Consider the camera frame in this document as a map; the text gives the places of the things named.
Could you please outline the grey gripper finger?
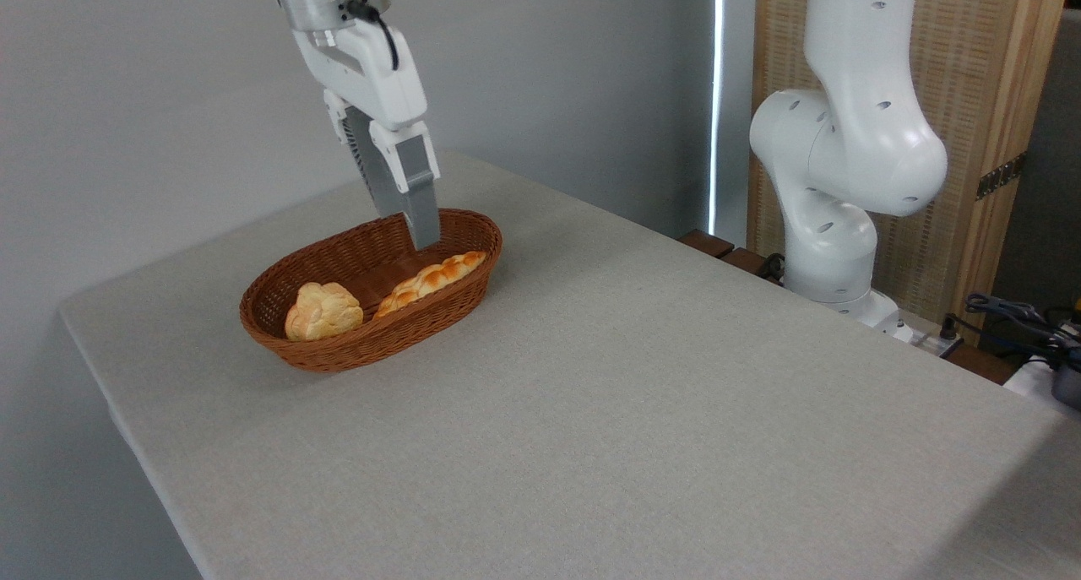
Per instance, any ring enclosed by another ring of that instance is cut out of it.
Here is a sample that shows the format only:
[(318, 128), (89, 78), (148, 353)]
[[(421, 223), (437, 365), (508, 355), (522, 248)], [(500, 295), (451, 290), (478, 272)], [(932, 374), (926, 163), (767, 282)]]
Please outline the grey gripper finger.
[(399, 192), (393, 172), (373, 140), (373, 119), (329, 89), (323, 91), (323, 100), (335, 134), (350, 150), (381, 217), (405, 212), (405, 195)]
[(390, 165), (393, 180), (405, 195), (405, 221), (415, 249), (426, 249), (441, 239), (435, 181), (440, 177), (435, 149), (424, 122), (390, 130), (371, 125), (373, 140)]

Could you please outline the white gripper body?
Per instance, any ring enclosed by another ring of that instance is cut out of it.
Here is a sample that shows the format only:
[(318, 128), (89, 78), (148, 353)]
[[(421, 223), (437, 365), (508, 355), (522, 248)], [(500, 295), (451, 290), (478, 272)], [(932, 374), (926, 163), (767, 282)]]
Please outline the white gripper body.
[(416, 60), (393, 27), (387, 41), (376, 23), (352, 19), (344, 29), (293, 36), (313, 78), (386, 129), (421, 121), (427, 111)]

